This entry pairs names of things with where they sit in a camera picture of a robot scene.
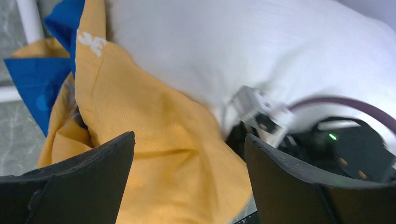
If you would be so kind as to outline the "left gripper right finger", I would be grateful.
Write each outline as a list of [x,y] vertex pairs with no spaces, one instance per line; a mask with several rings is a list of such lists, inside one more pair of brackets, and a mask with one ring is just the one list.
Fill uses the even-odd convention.
[[264,143],[245,139],[245,155],[262,224],[393,224],[396,186],[321,170]]

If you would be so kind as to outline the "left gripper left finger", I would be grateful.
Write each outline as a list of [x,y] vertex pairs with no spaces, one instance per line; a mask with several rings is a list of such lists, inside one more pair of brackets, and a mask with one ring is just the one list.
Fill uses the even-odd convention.
[[0,179],[3,224],[114,224],[134,156],[133,132],[20,176]]

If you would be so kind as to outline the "yellow and blue pillowcase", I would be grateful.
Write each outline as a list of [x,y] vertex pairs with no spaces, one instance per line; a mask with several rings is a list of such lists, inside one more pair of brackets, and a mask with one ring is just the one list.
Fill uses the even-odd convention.
[[46,139],[38,166],[127,131],[135,156],[116,222],[225,224],[249,202],[244,161],[225,143],[222,63],[241,1],[63,0],[51,38],[5,60]]

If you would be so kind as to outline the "white pillow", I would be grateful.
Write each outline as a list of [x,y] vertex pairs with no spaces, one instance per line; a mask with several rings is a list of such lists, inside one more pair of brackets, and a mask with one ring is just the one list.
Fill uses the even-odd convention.
[[335,0],[107,0],[107,37],[205,105],[224,135],[241,86],[291,105],[317,95],[396,115],[396,34]]

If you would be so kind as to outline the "white pvc pipe rack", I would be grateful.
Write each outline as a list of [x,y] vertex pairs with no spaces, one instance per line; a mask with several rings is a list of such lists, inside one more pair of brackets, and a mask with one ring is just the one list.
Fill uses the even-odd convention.
[[[28,44],[44,39],[42,20],[36,0],[17,0],[23,31]],[[15,86],[0,87],[0,102],[22,101]]]

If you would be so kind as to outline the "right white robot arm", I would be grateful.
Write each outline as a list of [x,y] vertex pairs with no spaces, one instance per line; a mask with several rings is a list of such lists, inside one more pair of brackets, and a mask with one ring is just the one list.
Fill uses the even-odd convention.
[[366,122],[328,117],[309,131],[288,134],[278,149],[319,169],[353,179],[392,183],[396,157]]

